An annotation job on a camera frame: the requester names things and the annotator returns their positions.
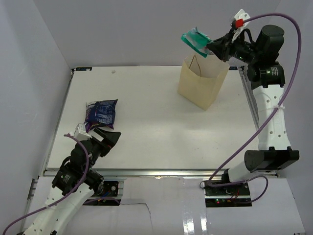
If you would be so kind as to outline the teal Fox's candy bag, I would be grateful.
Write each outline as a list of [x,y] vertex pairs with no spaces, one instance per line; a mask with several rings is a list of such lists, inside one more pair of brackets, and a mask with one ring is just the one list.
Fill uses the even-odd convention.
[[182,34],[181,40],[204,58],[208,55],[213,55],[213,52],[207,48],[207,44],[211,44],[213,41],[207,35],[200,32],[197,27]]

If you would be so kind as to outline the dark blue snack bag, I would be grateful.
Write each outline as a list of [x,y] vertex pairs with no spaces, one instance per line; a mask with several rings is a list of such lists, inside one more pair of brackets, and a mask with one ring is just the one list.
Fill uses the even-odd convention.
[[86,103],[84,121],[86,131],[89,132],[96,127],[108,127],[113,130],[117,102],[118,99]]

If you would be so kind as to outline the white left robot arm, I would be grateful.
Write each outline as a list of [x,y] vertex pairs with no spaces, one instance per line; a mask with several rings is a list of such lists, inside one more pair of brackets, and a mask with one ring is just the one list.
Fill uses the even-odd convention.
[[107,200],[119,204],[117,181],[106,182],[92,170],[100,157],[106,156],[117,144],[121,133],[95,128],[98,140],[78,124],[68,137],[76,142],[55,175],[43,210],[29,225],[24,235],[61,235],[67,224],[85,204],[99,205]]

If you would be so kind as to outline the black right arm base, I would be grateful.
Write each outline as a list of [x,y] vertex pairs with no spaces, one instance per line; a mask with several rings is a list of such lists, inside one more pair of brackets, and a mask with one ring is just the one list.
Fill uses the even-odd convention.
[[207,181],[200,182],[204,190],[207,208],[251,207],[250,190],[247,183],[226,187],[211,187]]

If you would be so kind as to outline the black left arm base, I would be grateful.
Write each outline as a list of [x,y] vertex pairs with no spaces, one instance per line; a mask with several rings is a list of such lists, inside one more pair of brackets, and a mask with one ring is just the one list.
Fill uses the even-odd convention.
[[88,199],[84,206],[119,206],[121,199],[118,199],[121,183],[114,179],[105,179],[102,191]]

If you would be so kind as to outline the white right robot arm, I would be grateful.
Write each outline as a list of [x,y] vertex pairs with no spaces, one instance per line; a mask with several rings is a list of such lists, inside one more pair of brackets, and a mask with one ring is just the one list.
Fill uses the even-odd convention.
[[244,29],[236,39],[231,29],[223,37],[207,44],[220,60],[226,62],[234,57],[247,63],[247,77],[256,101],[259,129],[257,150],[247,150],[244,160],[237,166],[226,169],[222,174],[221,190],[233,195],[239,188],[238,182],[246,182],[259,172],[282,170],[300,158],[293,150],[286,132],[284,108],[286,93],[283,67],[277,62],[279,50],[284,43],[284,31],[276,25],[262,27],[256,41],[245,41]]

